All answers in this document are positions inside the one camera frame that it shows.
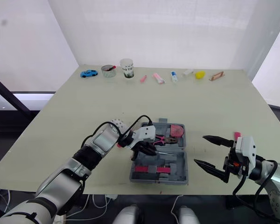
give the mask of pink marker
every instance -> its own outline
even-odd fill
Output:
[[[143,76],[142,79],[140,79],[141,83],[144,83],[145,79],[147,78],[147,75]]]

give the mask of red-handled pliers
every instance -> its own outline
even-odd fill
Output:
[[[159,139],[158,141],[155,141],[153,145],[157,146],[164,146],[165,144],[175,144],[177,143],[176,138],[166,138],[164,135],[155,135],[156,139]]]

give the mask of black pole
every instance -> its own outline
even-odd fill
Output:
[[[14,94],[8,90],[0,82],[0,95],[4,97],[12,106],[14,106],[18,111],[20,111],[27,119],[33,120],[35,115],[30,111]]]

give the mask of white eraser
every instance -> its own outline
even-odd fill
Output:
[[[183,74],[184,74],[185,76],[187,76],[188,74],[193,73],[193,71],[194,71],[194,69],[187,69],[187,70],[185,70],[185,71],[183,72]]]

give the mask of white backdrop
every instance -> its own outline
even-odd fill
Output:
[[[280,30],[280,0],[49,3],[79,64],[129,57],[137,67],[245,69],[253,77]]]
[[[47,0],[0,0],[0,81],[10,91],[56,91],[77,66]]]
[[[280,106],[280,33],[253,84],[268,104]]]
[[[11,91],[56,91],[78,64],[123,57],[253,78],[279,30],[280,0],[0,0],[0,81]],[[253,83],[280,106],[279,57],[268,55],[275,64],[264,63]]]

